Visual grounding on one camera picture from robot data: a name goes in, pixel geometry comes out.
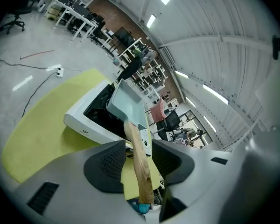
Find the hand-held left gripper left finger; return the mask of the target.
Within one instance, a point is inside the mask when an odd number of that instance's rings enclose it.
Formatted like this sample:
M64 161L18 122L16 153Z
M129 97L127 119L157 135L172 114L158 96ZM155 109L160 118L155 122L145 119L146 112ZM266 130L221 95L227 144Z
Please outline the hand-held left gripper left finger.
M66 154L45 165L13 193L38 224L143 224L124 197L125 142Z

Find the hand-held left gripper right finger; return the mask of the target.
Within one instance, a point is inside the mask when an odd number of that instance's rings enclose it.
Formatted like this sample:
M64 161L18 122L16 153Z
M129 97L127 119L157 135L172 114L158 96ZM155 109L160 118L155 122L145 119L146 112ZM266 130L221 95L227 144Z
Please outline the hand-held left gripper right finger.
M165 181L162 224L232 224L243 219L239 178L244 153L152 141L152 158Z

